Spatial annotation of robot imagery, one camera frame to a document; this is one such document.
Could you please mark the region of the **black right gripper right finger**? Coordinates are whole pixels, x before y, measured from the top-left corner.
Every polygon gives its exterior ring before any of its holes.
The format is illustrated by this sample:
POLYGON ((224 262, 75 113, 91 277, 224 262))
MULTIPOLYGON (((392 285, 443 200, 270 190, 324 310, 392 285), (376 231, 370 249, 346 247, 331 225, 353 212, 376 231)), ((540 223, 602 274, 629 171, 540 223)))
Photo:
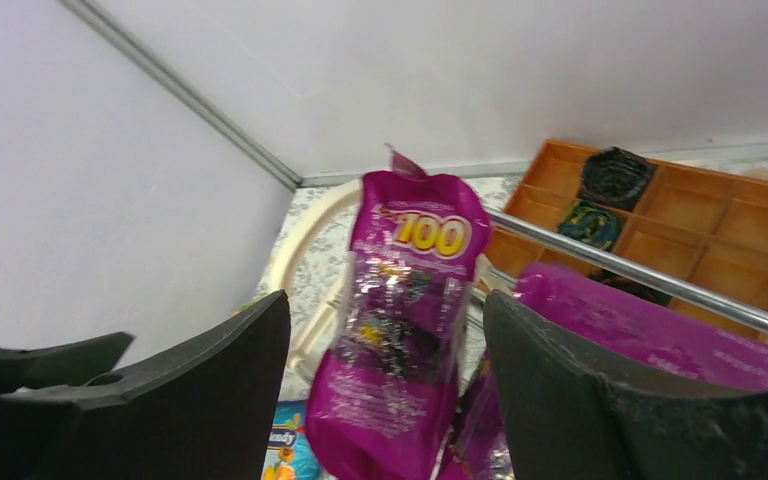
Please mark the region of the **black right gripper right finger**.
POLYGON ((768 479, 768 390, 612 352, 501 291, 483 328, 519 479, 768 479))

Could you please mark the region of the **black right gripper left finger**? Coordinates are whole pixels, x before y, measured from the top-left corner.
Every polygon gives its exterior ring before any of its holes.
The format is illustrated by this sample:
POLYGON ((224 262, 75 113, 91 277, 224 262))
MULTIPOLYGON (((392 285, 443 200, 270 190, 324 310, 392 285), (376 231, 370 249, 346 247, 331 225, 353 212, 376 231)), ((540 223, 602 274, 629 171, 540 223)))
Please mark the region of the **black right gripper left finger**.
POLYGON ((0 479, 256 479, 291 333, 285 292, 80 386, 0 394, 0 479))

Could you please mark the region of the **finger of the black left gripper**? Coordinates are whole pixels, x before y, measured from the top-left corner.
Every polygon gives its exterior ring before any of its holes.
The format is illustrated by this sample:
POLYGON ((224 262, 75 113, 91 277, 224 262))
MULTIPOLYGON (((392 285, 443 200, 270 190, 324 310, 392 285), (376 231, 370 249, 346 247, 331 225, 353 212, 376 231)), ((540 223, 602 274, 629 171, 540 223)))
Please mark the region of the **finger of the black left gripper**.
POLYGON ((0 394, 83 385, 111 371, 133 340, 129 333, 115 332, 46 348, 0 348, 0 394))

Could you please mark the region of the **purple grape candy bag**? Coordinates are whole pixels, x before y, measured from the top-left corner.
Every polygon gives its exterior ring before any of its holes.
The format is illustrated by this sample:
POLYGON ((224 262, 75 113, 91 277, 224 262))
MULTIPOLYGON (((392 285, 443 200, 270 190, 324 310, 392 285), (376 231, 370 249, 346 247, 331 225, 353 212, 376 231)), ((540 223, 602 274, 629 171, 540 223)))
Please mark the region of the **purple grape candy bag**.
MULTIPOLYGON (((550 322, 645 365, 729 388, 768 390, 768 344, 699 322, 568 268, 531 264, 515 290, 505 294, 550 322)), ((439 475, 519 479, 512 467, 488 347, 463 396, 439 475)))
POLYGON ((428 479, 455 414, 466 310, 491 222, 464 180, 431 175, 399 152, 360 183, 307 439, 339 479, 428 479))

